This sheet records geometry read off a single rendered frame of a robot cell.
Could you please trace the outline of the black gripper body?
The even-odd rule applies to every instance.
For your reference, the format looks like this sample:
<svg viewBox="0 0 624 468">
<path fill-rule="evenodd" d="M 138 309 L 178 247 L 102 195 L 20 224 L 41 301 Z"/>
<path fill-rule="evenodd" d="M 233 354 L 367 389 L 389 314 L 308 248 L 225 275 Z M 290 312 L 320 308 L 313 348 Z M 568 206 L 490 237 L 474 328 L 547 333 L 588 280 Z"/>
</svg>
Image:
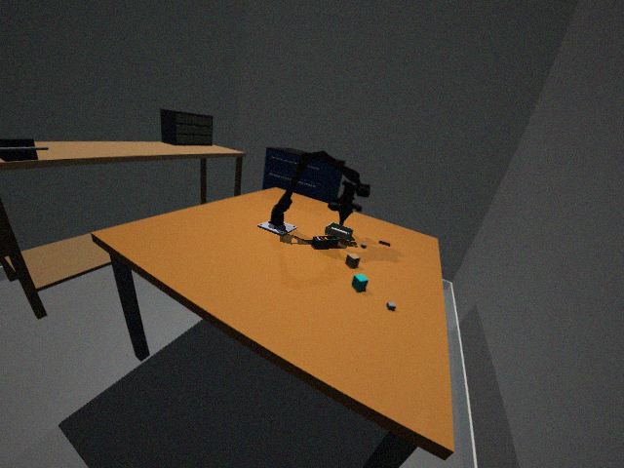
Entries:
<svg viewBox="0 0 624 468">
<path fill-rule="evenodd" d="M 350 196 L 350 195 L 346 195 L 346 194 L 341 194 L 342 199 L 341 202 L 339 203 L 340 205 L 338 205 L 337 203 L 329 203 L 328 204 L 328 208 L 331 209 L 334 212 L 344 212 L 345 209 L 347 211 L 352 211 L 353 209 L 356 209 L 357 212 L 361 212 L 362 211 L 362 206 L 356 203 L 352 203 L 353 200 L 355 200 L 354 196 Z"/>
</svg>

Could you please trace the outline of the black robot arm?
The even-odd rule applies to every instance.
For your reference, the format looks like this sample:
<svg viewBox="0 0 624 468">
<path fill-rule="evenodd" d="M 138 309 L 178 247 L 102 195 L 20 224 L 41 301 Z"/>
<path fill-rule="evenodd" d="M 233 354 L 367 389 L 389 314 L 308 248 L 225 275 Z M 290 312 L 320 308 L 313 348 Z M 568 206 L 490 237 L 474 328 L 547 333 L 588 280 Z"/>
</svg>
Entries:
<svg viewBox="0 0 624 468">
<path fill-rule="evenodd" d="M 363 196 L 363 197 L 370 196 L 370 186 L 366 183 L 361 183 L 360 174 L 358 172 L 342 165 L 324 150 L 321 150 L 319 152 L 313 152 L 313 153 L 303 152 L 299 156 L 296 170 L 294 171 L 294 174 L 292 176 L 292 179 L 288 185 L 286 192 L 278 201 L 278 204 L 276 204 L 272 209 L 271 218 L 270 218 L 270 221 L 268 221 L 269 223 L 275 226 L 285 224 L 283 212 L 288 210 L 290 208 L 291 203 L 293 202 L 293 200 L 291 199 L 291 196 L 293 194 L 293 191 L 303 171 L 309 166 L 311 162 L 315 162 L 318 160 L 324 160 L 325 162 L 333 166 L 335 169 L 340 171 L 342 174 L 344 174 L 350 181 L 352 181 L 352 182 L 349 182 L 345 179 L 344 181 L 341 182 L 343 185 L 345 185 L 344 191 L 343 191 L 344 194 L 354 196 L 355 190 L 356 190 L 357 196 Z M 358 185 L 353 184 L 353 182 L 355 182 Z"/>
</svg>

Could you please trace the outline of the teal cube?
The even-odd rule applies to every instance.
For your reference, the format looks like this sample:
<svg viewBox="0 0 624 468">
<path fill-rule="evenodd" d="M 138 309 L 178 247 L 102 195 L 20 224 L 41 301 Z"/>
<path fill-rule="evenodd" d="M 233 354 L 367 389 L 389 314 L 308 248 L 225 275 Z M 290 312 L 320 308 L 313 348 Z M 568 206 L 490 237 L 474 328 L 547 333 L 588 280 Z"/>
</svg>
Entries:
<svg viewBox="0 0 624 468">
<path fill-rule="evenodd" d="M 361 275 L 354 275 L 352 285 L 356 288 L 356 290 L 365 289 L 368 283 L 367 278 Z"/>
</svg>

